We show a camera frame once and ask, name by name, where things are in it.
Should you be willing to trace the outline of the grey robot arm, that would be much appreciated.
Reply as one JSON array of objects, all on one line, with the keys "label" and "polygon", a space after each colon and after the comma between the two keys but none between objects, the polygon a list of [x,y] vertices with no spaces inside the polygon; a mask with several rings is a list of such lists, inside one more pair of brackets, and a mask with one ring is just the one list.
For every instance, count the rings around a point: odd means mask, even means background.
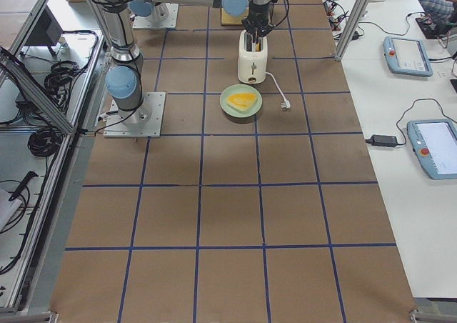
[{"label": "grey robot arm", "polygon": [[147,122],[151,110],[144,102],[141,90],[141,67],[143,56],[135,42],[129,23],[129,6],[135,1],[142,4],[189,4],[223,9],[227,14],[246,14],[242,24],[255,40],[265,37],[273,28],[270,18],[272,0],[91,0],[101,8],[100,24],[105,24],[111,42],[114,68],[105,79],[119,110],[121,123],[137,126]]},{"label": "grey robot arm", "polygon": [[143,0],[135,0],[129,3],[130,10],[137,16],[150,17],[157,16],[159,19],[165,19],[169,15],[169,10],[165,3],[153,3]]}]

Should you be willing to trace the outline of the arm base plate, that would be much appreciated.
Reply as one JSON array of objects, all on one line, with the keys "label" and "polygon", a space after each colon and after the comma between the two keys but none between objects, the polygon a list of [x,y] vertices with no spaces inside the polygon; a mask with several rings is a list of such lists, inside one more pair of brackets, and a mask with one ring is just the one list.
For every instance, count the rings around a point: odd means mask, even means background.
[{"label": "arm base plate", "polygon": [[137,30],[175,29],[179,5],[134,1],[129,4],[134,15],[133,28]]},{"label": "arm base plate", "polygon": [[117,113],[107,117],[108,127],[103,130],[103,135],[106,138],[160,137],[165,101],[165,92],[144,92],[142,105],[124,121],[129,113],[119,111],[112,100],[110,110]]}]

